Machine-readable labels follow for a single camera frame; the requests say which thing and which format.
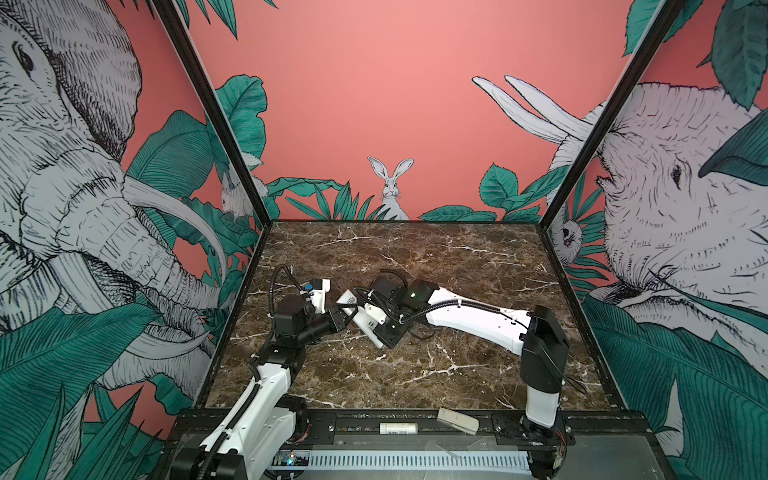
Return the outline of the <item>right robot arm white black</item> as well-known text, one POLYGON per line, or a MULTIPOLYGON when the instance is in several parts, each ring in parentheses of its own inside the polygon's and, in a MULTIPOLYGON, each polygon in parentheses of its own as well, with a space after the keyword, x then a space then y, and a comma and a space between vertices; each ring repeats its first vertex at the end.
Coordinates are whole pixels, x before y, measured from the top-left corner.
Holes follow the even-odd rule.
POLYGON ((353 321, 378 346, 393 349, 413 324, 425 323, 474 335, 518 356, 526 405, 511 437, 529 447, 534 478, 555 478, 568 449, 561 392, 570 342, 552 310, 494 306, 421 279, 404 285, 379 276, 352 294, 353 321))

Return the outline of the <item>white remote control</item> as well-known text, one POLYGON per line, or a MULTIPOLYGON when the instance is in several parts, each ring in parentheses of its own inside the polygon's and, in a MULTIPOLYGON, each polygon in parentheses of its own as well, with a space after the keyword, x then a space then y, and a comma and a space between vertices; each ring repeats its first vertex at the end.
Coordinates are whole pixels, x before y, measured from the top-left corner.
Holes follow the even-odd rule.
POLYGON ((383 342, 374 333, 374 328, 378 321, 371 317, 364 307, 357 305, 357 297, 351 290, 346 290, 336 301, 340 309, 351 318, 360 331, 377 347, 383 348, 383 342))

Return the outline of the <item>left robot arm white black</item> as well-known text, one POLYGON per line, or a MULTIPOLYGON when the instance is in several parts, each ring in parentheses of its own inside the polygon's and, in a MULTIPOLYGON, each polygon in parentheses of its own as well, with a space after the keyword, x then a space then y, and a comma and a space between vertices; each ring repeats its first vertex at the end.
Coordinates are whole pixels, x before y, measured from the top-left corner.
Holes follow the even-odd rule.
POLYGON ((249 364, 252 378, 225 418, 197 446, 178 449, 170 479, 258 479, 286 443, 306 438, 306 401, 288 394, 306 347, 346 330, 358 310, 354 293, 326 304, 328 279, 300 283, 289 267, 273 270, 268 292, 271 329, 249 364))

